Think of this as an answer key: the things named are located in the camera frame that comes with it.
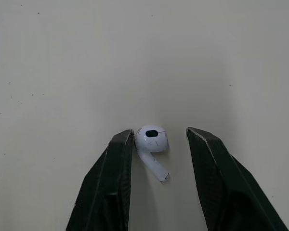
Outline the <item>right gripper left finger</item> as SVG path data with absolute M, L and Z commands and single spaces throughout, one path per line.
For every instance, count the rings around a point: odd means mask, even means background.
M 113 136 L 86 174 L 66 230 L 128 230 L 133 151 L 132 130 Z

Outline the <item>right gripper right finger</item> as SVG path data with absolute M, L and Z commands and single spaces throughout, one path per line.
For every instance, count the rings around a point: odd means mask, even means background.
M 186 129 L 197 192 L 210 231 L 286 231 L 253 175 L 217 136 Z

